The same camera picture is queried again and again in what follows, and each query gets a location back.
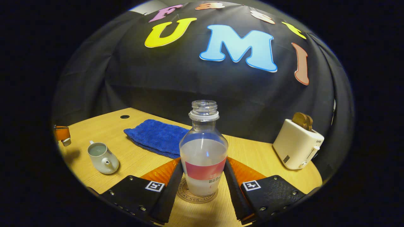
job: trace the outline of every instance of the toaster knob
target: toaster knob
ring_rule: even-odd
[[[300,164],[299,168],[303,168],[307,165],[307,162],[303,162],[302,164]]]

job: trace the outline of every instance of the bottle cap neck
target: bottle cap neck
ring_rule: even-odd
[[[189,118],[191,118],[194,121],[199,121],[199,122],[211,122],[211,121],[216,121],[219,119],[219,111],[216,111],[214,115],[196,115],[192,111],[188,114]]]
[[[192,110],[189,118],[199,122],[210,122],[219,119],[217,104],[211,100],[197,100],[192,102]]]

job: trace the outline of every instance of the white toaster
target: white toaster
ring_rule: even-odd
[[[290,119],[285,119],[273,143],[274,149],[286,168],[304,168],[320,149],[324,136],[308,131]]]

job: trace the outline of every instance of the orange strap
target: orange strap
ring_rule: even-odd
[[[55,126],[55,137],[57,141],[70,138],[69,128],[65,126]]]

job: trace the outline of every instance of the bottle label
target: bottle label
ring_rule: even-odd
[[[226,158],[224,158],[223,161],[211,166],[196,166],[189,162],[185,162],[185,167],[189,177],[200,181],[206,181],[219,177],[223,172],[225,163]]]

